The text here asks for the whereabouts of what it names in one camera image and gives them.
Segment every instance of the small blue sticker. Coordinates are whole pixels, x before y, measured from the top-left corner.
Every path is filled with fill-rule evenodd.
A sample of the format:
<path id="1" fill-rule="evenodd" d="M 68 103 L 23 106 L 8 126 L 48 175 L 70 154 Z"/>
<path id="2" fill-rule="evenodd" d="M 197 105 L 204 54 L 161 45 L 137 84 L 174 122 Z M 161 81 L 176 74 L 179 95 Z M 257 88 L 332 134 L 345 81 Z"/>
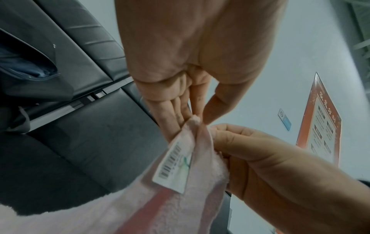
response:
<path id="1" fill-rule="evenodd" d="M 283 122 L 286 129 L 290 131 L 290 128 L 292 127 L 292 123 L 289 121 L 288 117 L 286 116 L 286 114 L 284 113 L 282 109 L 279 110 L 278 116 Z"/>

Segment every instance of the white wall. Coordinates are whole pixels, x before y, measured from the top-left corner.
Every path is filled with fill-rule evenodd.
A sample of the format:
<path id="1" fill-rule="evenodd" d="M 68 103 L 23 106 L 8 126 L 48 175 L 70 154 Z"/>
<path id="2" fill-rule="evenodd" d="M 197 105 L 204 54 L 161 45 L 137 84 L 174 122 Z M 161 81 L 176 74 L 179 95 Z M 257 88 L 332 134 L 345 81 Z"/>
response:
<path id="1" fill-rule="evenodd" d="M 113 0 L 80 1 L 119 38 Z M 216 123 L 259 129 L 295 144 L 315 72 L 342 118 L 340 167 L 354 178 L 370 180 L 369 103 L 329 0 L 289 2 L 265 70 L 237 108 Z M 292 122 L 289 132 L 277 116 L 280 108 Z M 235 197 L 231 209 L 234 234 L 270 233 L 271 227 Z"/>

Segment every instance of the red poster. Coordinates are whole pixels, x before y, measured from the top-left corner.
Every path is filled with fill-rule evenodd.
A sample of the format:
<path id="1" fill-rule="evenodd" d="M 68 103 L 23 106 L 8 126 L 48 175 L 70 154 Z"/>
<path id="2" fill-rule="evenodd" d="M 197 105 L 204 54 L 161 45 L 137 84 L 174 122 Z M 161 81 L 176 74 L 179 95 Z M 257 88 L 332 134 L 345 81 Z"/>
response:
<path id="1" fill-rule="evenodd" d="M 303 115 L 297 146 L 339 165 L 342 120 L 316 73 Z"/>

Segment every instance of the pink towel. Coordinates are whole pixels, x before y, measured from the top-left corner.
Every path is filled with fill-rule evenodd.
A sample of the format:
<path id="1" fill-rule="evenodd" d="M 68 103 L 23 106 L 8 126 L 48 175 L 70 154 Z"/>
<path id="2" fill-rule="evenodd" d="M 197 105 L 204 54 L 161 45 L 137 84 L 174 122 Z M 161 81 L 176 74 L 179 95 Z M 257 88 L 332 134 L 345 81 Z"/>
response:
<path id="1" fill-rule="evenodd" d="M 227 169 L 213 150 L 207 127 L 197 117 L 185 124 L 169 150 L 178 142 L 192 152 L 182 194 L 153 182 L 157 168 L 170 153 L 165 152 L 124 190 L 82 206 L 26 217 L 4 214 L 0 209 L 0 233 L 209 233 L 228 182 Z"/>

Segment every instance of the barcode label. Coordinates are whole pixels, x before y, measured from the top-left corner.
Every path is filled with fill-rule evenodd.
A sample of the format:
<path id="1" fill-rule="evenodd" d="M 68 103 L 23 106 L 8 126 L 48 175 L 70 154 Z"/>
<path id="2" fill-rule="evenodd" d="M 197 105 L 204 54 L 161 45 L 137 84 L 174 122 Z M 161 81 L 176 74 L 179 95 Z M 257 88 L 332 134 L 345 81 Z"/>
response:
<path id="1" fill-rule="evenodd" d="M 158 165 L 153 182 L 183 194 L 194 147 L 194 138 L 178 136 Z"/>
<path id="2" fill-rule="evenodd" d="M 171 171 L 175 169 L 175 166 L 178 163 L 178 159 L 180 158 L 181 147 L 178 143 L 175 145 L 175 148 L 170 153 L 168 158 L 166 159 L 165 163 L 162 166 L 162 171 L 159 174 L 159 177 L 163 179 L 167 179 L 170 175 Z"/>

